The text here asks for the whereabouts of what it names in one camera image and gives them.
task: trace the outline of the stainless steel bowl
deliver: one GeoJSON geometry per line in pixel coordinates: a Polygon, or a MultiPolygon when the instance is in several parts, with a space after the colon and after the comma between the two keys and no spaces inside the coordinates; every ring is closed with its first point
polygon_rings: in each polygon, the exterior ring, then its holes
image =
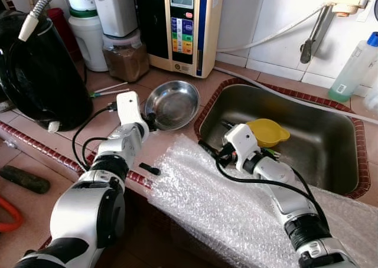
{"type": "Polygon", "coordinates": [[[197,88],[184,81],[170,81],[157,87],[149,95],[144,112],[156,115],[156,127],[176,130],[187,125],[197,114],[200,94],[197,88]]]}

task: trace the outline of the dark green tool handle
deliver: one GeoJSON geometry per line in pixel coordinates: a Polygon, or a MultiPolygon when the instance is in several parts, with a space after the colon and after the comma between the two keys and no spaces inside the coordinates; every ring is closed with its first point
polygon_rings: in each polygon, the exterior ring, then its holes
{"type": "Polygon", "coordinates": [[[0,177],[38,194],[46,193],[50,189],[48,180],[15,168],[14,166],[4,166],[0,169],[0,177]]]}

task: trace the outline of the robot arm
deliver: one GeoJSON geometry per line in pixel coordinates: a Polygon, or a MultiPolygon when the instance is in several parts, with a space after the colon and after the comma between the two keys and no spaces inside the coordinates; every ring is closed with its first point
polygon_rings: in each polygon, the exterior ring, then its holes
{"type": "MultiPolygon", "coordinates": [[[[248,125],[234,126],[225,134],[223,145],[224,149],[236,152],[237,170],[296,186],[295,174],[287,164],[261,154],[248,125]]],[[[332,237],[309,199],[277,185],[266,184],[265,191],[273,200],[276,216],[291,240],[301,268],[358,267],[341,242],[332,237]]]]}
{"type": "Polygon", "coordinates": [[[56,202],[52,241],[25,255],[16,268],[94,267],[103,249],[123,233],[125,179],[149,128],[135,92],[117,96],[121,126],[102,142],[91,168],[56,202]]]}

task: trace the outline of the black cable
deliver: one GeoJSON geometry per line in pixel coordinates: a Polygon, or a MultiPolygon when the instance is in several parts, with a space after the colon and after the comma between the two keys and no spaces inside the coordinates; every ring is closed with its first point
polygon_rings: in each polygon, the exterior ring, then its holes
{"type": "Polygon", "coordinates": [[[96,141],[96,140],[102,140],[102,141],[105,141],[105,140],[107,140],[107,138],[104,138],[104,137],[92,137],[92,138],[89,138],[87,141],[85,141],[84,144],[83,144],[83,148],[82,148],[82,158],[83,158],[83,162],[84,162],[84,164],[85,164],[88,168],[90,168],[90,165],[89,165],[89,163],[88,163],[88,161],[87,161],[87,158],[85,157],[85,150],[87,149],[87,146],[88,146],[88,144],[89,144],[90,142],[92,142],[92,141],[96,141]]]}
{"type": "Polygon", "coordinates": [[[77,155],[77,152],[76,152],[76,138],[77,136],[79,135],[79,133],[88,125],[88,123],[90,123],[96,116],[98,116],[99,114],[107,111],[107,110],[110,110],[111,107],[104,107],[103,109],[100,109],[98,110],[96,113],[93,114],[92,117],[90,117],[89,119],[87,119],[83,125],[81,127],[79,127],[79,129],[77,130],[77,132],[75,133],[75,135],[73,136],[72,138],[72,151],[73,151],[73,154],[76,158],[76,161],[77,163],[85,170],[87,171],[88,170],[88,167],[87,165],[85,165],[79,158],[79,156],[77,155]]]}
{"type": "Polygon", "coordinates": [[[302,190],[296,188],[296,187],[293,187],[291,185],[288,185],[288,184],[284,184],[282,182],[278,182],[278,181],[269,181],[267,179],[254,179],[254,178],[235,178],[235,177],[232,177],[230,175],[228,175],[220,166],[219,164],[219,158],[217,158],[216,160],[216,166],[217,166],[217,169],[218,171],[227,179],[230,179],[232,181],[236,181],[236,182],[242,182],[242,183],[245,183],[245,184],[271,184],[271,185],[276,185],[278,187],[284,187],[284,188],[287,188],[287,189],[290,189],[298,194],[301,194],[302,196],[304,196],[305,198],[309,199],[313,205],[315,206],[315,209],[316,211],[318,212],[318,215],[319,215],[319,218],[323,221],[324,225],[326,226],[327,230],[329,230],[329,225],[328,225],[328,221],[324,215],[324,212],[322,210],[322,208],[320,207],[319,203],[317,203],[317,201],[311,197],[309,194],[307,194],[306,192],[303,192],[302,190]]]}
{"type": "Polygon", "coordinates": [[[87,84],[87,66],[84,63],[84,85],[87,84]]]}
{"type": "Polygon", "coordinates": [[[300,180],[300,182],[302,183],[302,185],[304,186],[304,188],[306,189],[307,191],[307,194],[312,198],[312,199],[315,199],[315,197],[313,196],[310,188],[308,187],[307,185],[307,182],[304,180],[304,178],[299,174],[299,172],[297,172],[294,168],[291,168],[294,172],[294,174],[296,175],[296,177],[300,180]]]}

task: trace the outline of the plastic sheet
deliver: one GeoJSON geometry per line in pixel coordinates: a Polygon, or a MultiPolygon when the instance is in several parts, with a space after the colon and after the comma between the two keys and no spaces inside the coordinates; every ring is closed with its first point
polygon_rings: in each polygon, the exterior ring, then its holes
{"type": "MultiPolygon", "coordinates": [[[[261,185],[223,178],[214,159],[183,135],[155,164],[162,174],[154,182],[149,202],[232,266],[298,267],[294,249],[261,185]]],[[[332,235],[360,267],[376,267],[377,208],[318,188],[312,191],[332,235]]]]}

